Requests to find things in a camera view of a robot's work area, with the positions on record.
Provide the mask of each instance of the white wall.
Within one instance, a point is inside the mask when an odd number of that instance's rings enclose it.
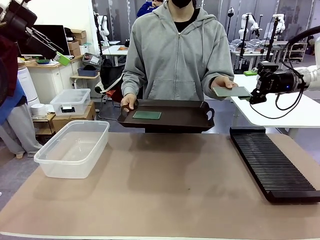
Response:
[[[320,26],[320,0],[314,0],[314,11],[313,11],[313,17],[311,20],[310,28],[314,28],[317,26]],[[316,34],[314,38],[320,37],[320,33]]]
[[[0,0],[0,3],[7,5],[9,1]],[[87,42],[91,43],[90,52],[99,52],[91,0],[32,0],[27,7],[38,17],[35,24],[85,30]]]

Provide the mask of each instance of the black slotted rack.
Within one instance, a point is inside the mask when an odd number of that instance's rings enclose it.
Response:
[[[231,139],[265,198],[271,203],[316,203],[316,190],[266,135],[263,127],[230,128]]]

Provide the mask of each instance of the black face mask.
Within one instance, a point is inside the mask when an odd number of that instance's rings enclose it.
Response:
[[[182,9],[191,2],[191,0],[171,0],[174,5],[176,5],[178,8]]]

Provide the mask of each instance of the black tray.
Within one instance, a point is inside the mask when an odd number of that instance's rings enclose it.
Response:
[[[205,101],[139,100],[134,110],[121,107],[118,123],[126,128],[143,128],[154,133],[202,133],[211,129],[215,111]],[[136,111],[161,112],[159,120],[132,118]]]

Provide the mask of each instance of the hoodie zipper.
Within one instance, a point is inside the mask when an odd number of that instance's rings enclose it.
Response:
[[[181,32],[178,33],[178,50],[176,53],[176,65],[175,65],[175,80],[174,80],[174,96],[173,99],[176,99],[177,93],[177,72],[178,72],[178,60],[179,60],[179,45],[180,45]]]

